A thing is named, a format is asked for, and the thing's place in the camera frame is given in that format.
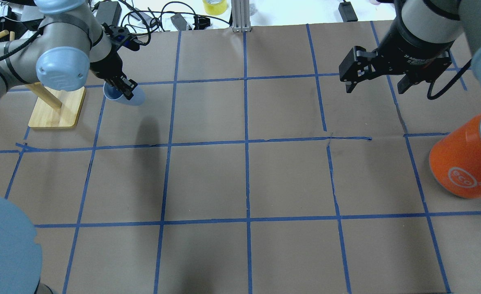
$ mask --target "metal bracket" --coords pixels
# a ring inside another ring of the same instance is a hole
[[[251,31],[249,0],[231,0],[233,32]]]

